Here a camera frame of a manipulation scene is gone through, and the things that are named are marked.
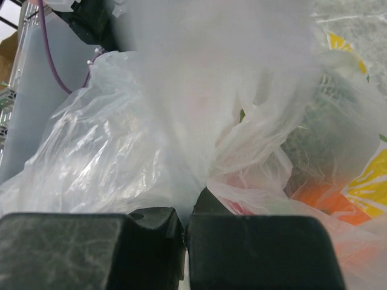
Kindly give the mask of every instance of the gray panel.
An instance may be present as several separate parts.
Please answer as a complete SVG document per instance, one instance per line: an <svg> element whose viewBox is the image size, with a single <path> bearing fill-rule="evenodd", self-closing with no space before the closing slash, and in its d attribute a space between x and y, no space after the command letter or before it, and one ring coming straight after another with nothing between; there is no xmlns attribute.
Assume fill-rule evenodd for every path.
<svg viewBox="0 0 387 290"><path fill-rule="evenodd" d="M79 88L87 72L87 60L95 46L84 44L64 21L47 16L48 40L56 69L72 90ZM56 83L44 53L40 26L32 26L22 48L25 66L5 142L0 183L18 174L37 151L46 123L68 95Z"/></svg>

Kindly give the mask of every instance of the orange object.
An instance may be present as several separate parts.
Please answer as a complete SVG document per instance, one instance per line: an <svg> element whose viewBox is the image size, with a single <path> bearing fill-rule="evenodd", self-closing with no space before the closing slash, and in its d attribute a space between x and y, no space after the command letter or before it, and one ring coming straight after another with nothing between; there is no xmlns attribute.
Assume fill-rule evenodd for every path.
<svg viewBox="0 0 387 290"><path fill-rule="evenodd" d="M341 189L333 188L331 185L315 185L305 190L300 189L292 198L328 215L335 214L338 220L352 225L360 225L371 219L341 194Z"/></svg>

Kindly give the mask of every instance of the yellow printed design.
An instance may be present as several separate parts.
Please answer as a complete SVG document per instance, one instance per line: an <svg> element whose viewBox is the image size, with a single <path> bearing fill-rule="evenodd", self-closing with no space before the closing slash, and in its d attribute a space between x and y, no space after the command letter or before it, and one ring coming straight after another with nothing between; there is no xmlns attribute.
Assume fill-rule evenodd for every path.
<svg viewBox="0 0 387 290"><path fill-rule="evenodd" d="M362 175L342 192L372 218L387 212L387 149L368 164Z"/></svg>
<svg viewBox="0 0 387 290"><path fill-rule="evenodd" d="M367 67L365 66L364 62L361 60L360 56L353 50L350 43L346 42L344 38L335 35L332 32L328 33L328 42L329 42L329 48L331 50L344 50L353 53L359 58L359 69L362 72L362 74L367 73Z"/></svg>

